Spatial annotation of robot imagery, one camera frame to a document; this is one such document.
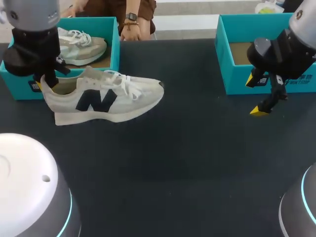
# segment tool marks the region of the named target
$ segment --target person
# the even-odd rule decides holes
[[[91,17],[115,16],[121,40],[150,40],[155,32],[152,21],[155,0],[74,0],[62,17],[76,17],[85,12]]]

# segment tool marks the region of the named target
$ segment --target bracelet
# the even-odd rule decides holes
[[[138,26],[138,22],[124,22],[123,25],[124,25],[124,26],[127,26],[127,30],[130,31],[130,26],[131,26],[131,25],[136,25],[136,26]]]

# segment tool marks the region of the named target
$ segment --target white sneaker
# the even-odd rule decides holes
[[[80,31],[58,28],[60,58],[67,64],[87,65],[100,58],[107,49],[103,38],[91,37]]]
[[[56,125],[69,125],[92,119],[123,122],[152,109],[162,99],[159,80],[125,76],[113,71],[86,67],[75,78],[59,78],[52,90],[40,80],[41,90]]]

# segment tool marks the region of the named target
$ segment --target brown shorts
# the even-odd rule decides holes
[[[155,0],[141,0],[140,2],[138,17],[150,21],[150,34],[156,30],[152,21],[155,8]],[[126,14],[126,0],[89,0],[84,11],[88,16],[115,16],[119,23],[119,34],[122,32]]]

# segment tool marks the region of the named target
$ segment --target teal shoe box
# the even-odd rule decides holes
[[[96,68],[97,70],[119,70],[119,32],[117,20],[115,17],[78,17],[78,18],[62,18],[58,23],[58,27],[66,30],[84,31],[92,37],[104,38],[108,46],[111,46],[111,62],[109,68]],[[84,69],[71,69],[68,75],[56,72],[57,77],[70,78],[76,77],[83,72]],[[43,94],[33,80],[33,75],[28,77],[17,77],[9,73],[2,62],[0,65],[0,75],[6,86],[10,90],[12,96],[16,100],[34,100],[43,99]]]
[[[264,94],[271,92],[270,81],[266,86],[246,87],[252,65],[236,65],[231,43],[253,42],[256,38],[276,39],[282,30],[289,27],[292,13],[220,15],[215,39],[216,53],[225,90],[228,95]],[[313,64],[299,79],[289,80],[286,91],[316,92],[316,64]]]

